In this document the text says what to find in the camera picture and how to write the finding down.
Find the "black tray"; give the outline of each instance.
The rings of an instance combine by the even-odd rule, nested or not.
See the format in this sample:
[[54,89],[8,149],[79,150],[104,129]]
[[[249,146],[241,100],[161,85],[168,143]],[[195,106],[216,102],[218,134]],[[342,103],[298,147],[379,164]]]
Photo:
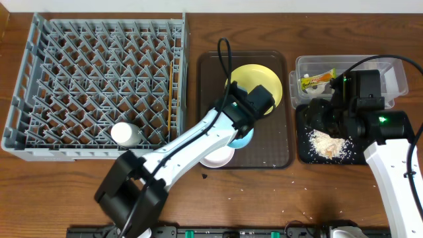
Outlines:
[[351,144],[347,147],[349,155],[345,158],[333,157],[332,159],[327,159],[317,155],[309,141],[309,136],[307,133],[313,131],[304,126],[302,117],[298,113],[307,105],[299,105],[295,110],[295,119],[297,122],[297,138],[298,138],[298,155],[299,158],[304,163],[316,163],[316,164],[339,164],[339,165],[367,165],[364,158],[364,149],[363,145],[357,145],[351,141]]

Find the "green connector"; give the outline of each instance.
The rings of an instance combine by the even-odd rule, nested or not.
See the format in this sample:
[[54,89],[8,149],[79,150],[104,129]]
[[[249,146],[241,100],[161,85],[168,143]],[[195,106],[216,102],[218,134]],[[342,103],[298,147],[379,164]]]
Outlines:
[[277,231],[272,231],[270,238],[280,238],[280,233]]
[[194,238],[194,231],[185,231],[185,238]]

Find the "white wall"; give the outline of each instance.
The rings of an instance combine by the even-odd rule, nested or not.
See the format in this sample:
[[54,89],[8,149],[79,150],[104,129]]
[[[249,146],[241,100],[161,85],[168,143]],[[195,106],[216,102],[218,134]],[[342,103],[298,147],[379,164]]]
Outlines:
[[0,0],[10,12],[423,13],[423,0]]

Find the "gray dish rack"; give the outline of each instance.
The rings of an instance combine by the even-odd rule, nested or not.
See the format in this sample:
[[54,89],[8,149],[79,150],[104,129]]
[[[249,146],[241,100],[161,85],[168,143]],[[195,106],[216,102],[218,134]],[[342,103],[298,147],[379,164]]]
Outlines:
[[117,122],[141,128],[137,156],[167,144],[185,129],[189,35],[184,14],[49,21],[35,14],[1,147],[26,161],[115,159],[127,150],[110,136]]

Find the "yellow plate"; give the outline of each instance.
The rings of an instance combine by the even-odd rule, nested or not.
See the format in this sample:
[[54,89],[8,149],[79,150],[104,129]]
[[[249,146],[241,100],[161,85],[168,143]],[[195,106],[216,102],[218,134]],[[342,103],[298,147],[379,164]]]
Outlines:
[[279,77],[269,68],[263,65],[249,64],[243,65],[232,71],[231,81],[238,82],[238,86],[250,93],[255,87],[263,85],[272,93],[275,105],[278,106],[282,99],[282,84]]

